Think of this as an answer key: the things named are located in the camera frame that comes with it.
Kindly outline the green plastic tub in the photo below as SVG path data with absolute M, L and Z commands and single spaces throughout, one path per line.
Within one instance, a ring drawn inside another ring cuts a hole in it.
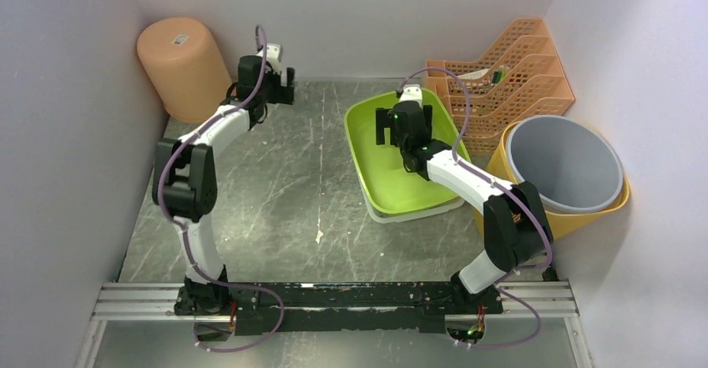
M 400 150 L 394 145 L 376 144 L 376 110 L 392 108 L 398 101 L 394 91 L 382 93 L 351 106 L 344 126 L 357 176 L 369 205 L 384 215 L 401 215 L 453 207 L 463 199 L 440 184 L 408 173 Z

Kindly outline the white perforated plastic basket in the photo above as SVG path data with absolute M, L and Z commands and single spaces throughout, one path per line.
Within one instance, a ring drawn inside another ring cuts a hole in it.
M 417 185 L 412 189 L 393 188 L 363 194 L 368 214 L 380 224 L 401 223 L 446 213 L 465 204 L 465 200 L 437 184 Z

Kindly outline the orange plastic bucket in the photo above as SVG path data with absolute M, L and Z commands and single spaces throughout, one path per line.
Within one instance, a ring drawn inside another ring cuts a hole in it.
M 139 36 L 136 51 L 165 111 L 201 124 L 224 100 L 231 76 L 211 31 L 194 18 L 166 18 Z

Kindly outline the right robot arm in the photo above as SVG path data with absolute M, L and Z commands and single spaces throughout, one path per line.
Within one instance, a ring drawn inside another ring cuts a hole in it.
M 452 190 L 482 216 L 484 249 L 453 276 L 459 285 L 450 300 L 457 311 L 472 312 L 483 291 L 537 255 L 551 263 L 552 230 L 533 184 L 513 184 L 461 159 L 455 147 L 432 136 L 429 105 L 401 101 L 377 108 L 375 127 L 377 144 L 396 146 L 407 172 Z

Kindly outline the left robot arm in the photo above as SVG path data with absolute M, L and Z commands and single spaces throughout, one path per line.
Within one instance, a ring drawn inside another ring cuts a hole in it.
M 240 58 L 238 79 L 214 114 L 188 134 L 161 139 L 154 157 L 153 201 L 177 230 L 188 264 L 182 299 L 197 300 L 212 315 L 231 302 L 211 218 L 218 196 L 215 161 L 265 121 L 269 105 L 294 103 L 295 71 L 281 66 L 281 54 L 278 45 L 264 46 Z

